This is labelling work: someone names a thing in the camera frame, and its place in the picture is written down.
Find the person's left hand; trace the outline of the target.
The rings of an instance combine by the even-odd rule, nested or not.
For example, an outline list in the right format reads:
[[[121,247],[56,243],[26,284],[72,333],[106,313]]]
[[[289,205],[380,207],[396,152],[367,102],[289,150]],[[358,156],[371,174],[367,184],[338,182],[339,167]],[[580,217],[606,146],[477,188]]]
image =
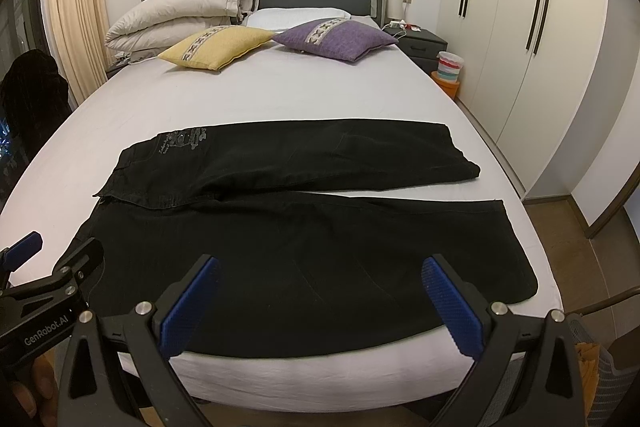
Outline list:
[[[58,425],[58,383],[53,366],[47,355],[40,355],[32,367],[12,384],[17,402],[29,418],[38,417],[41,425]]]

